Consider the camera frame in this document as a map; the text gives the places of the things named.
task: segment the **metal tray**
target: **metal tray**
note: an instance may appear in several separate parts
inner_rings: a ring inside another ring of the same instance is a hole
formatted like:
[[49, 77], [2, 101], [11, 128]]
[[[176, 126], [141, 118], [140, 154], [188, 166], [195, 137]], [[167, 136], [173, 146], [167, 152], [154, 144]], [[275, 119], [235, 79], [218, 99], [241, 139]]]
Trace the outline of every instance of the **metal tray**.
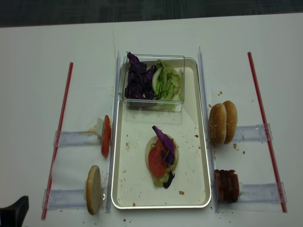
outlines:
[[[181, 112], [130, 110], [123, 101], [118, 102], [111, 191], [118, 209], [202, 208], [211, 199], [202, 88], [196, 62], [185, 58], [185, 66], [186, 99]], [[124, 74], [123, 64], [120, 82]], [[179, 146], [176, 175], [168, 189], [154, 187], [145, 164], [146, 144], [155, 136], [153, 125], [172, 136]]]

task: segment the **dark floor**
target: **dark floor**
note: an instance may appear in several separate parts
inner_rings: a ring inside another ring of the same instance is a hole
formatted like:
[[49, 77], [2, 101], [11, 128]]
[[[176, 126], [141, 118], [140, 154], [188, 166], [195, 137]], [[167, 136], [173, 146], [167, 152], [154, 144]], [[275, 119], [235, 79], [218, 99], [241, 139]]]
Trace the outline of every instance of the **dark floor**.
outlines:
[[303, 0], [0, 0], [0, 26], [303, 12]]

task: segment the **hamburger bun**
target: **hamburger bun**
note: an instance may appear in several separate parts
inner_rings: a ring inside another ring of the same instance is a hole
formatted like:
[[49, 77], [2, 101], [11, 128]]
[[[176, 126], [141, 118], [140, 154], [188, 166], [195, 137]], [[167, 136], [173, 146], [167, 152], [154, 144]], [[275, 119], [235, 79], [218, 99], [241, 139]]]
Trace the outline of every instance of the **hamburger bun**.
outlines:
[[226, 101], [214, 105], [209, 114], [209, 129], [213, 143], [228, 144], [237, 127], [238, 114], [234, 103]]
[[[154, 136], [150, 139], [150, 141], [148, 141], [148, 143], [146, 144], [146, 148], [145, 148], [145, 163], [146, 163], [146, 166], [148, 168], [148, 170], [150, 171], [150, 166], [149, 166], [149, 163], [148, 163], [148, 155], [150, 153], [150, 149], [151, 149], [151, 145], [152, 144], [156, 144], [158, 140], [158, 136]], [[179, 149], [178, 149], [178, 146], [175, 142], [175, 140], [173, 140], [173, 143], [176, 145], [176, 148], [175, 148], [175, 158], [177, 159], [176, 163], [174, 165], [172, 165], [171, 167], [167, 167], [167, 172], [172, 172], [175, 170], [175, 168], [177, 167], [177, 164], [178, 164], [178, 161], [179, 161]]]
[[91, 215], [99, 211], [101, 200], [101, 177], [98, 166], [92, 166], [86, 182], [86, 205]]

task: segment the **tomato slice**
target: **tomato slice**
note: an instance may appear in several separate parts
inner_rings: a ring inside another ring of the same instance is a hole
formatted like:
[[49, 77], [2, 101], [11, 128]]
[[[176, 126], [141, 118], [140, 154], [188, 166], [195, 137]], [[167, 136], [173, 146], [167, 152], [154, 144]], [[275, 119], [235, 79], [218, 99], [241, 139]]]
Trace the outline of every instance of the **tomato slice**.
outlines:
[[103, 130], [103, 137], [102, 137], [102, 147], [101, 147], [101, 154], [104, 157], [107, 157], [109, 154], [109, 143], [112, 136], [112, 132], [110, 129], [110, 122], [109, 117], [105, 115], [104, 118], [104, 130]]
[[157, 151], [160, 151], [160, 152], [163, 150], [163, 151], [165, 152], [165, 154], [167, 153], [167, 149], [166, 149], [165, 146], [162, 144], [162, 142], [160, 141], [160, 139], [157, 140], [155, 149], [156, 149]]
[[166, 164], [161, 156], [161, 151], [153, 149], [148, 154], [148, 165], [155, 177], [162, 177], [166, 172]]

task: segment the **red rod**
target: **red rod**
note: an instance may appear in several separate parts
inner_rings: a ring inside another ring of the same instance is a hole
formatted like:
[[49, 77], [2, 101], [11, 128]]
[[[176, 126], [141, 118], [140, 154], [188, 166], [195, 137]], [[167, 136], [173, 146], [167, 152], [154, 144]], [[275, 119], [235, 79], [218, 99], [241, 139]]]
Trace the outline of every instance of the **red rod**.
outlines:
[[[62, 129], [62, 124], [63, 124], [63, 117], [64, 117], [64, 111], [65, 111], [65, 107], [66, 107], [66, 101], [67, 101], [67, 94], [68, 94], [68, 90], [70, 88], [70, 83], [71, 83], [71, 73], [72, 73], [72, 67], [73, 67], [74, 63], [70, 63], [70, 68], [68, 70], [68, 76], [67, 76], [67, 81], [66, 81], [66, 86], [65, 86], [65, 92], [64, 92], [64, 98], [63, 98], [63, 103], [62, 103], [62, 108], [61, 108], [61, 114], [60, 114], [60, 119], [59, 119], [59, 125], [58, 125], [58, 138], [60, 137], [60, 132]], [[53, 168], [53, 163], [55, 161], [56, 155], [57, 155], [57, 151], [58, 151], [58, 147], [56, 146], [53, 149], [53, 159], [52, 159], [52, 163], [51, 163], [51, 169], [49, 171], [49, 176], [48, 176], [48, 183], [47, 183], [47, 190], [48, 192], [50, 191], [51, 187], [52, 187], [52, 168]], [[47, 194], [46, 200], [45, 200], [45, 204], [48, 204], [48, 199], [49, 199], [49, 194]], [[46, 218], [46, 213], [47, 213], [47, 209], [43, 209], [42, 212], [42, 216], [41, 219], [45, 220]]]
[[[269, 139], [269, 133], [268, 133], [268, 128], [267, 128], [267, 120], [266, 120], [265, 111], [264, 111], [264, 107], [263, 107], [263, 103], [262, 103], [262, 99], [261, 99], [261, 93], [260, 93], [260, 89], [259, 89], [259, 85], [258, 85], [258, 81], [257, 81], [257, 75], [256, 75], [256, 71], [255, 71], [254, 62], [252, 60], [251, 52], [248, 52], [247, 55], [248, 55], [248, 59], [249, 59], [249, 62], [250, 62], [250, 69], [251, 69], [251, 73], [252, 73], [252, 78], [254, 80], [255, 89], [256, 89], [256, 93], [257, 93], [257, 97], [258, 97], [258, 102], [259, 102], [259, 107], [260, 107], [260, 111], [261, 111], [262, 121], [263, 121], [263, 124], [264, 124], [264, 127], [265, 127], [265, 132], [266, 132], [266, 137], [267, 137], [267, 144], [268, 144], [268, 149], [269, 149], [269, 153], [270, 153], [271, 163], [273, 165], [273, 169], [274, 169], [274, 173], [275, 173], [276, 183], [280, 183], [280, 176], [279, 176], [279, 172], [278, 172], [278, 166], [276, 165], [276, 159], [275, 159], [273, 144], [272, 144], [271, 140]], [[281, 203], [282, 211], [287, 212], [284, 194], [282, 193], [280, 187], [278, 187], [278, 190], [279, 190], [279, 194], [280, 194], [280, 199], [281, 199], [281, 201], [283, 201]]]

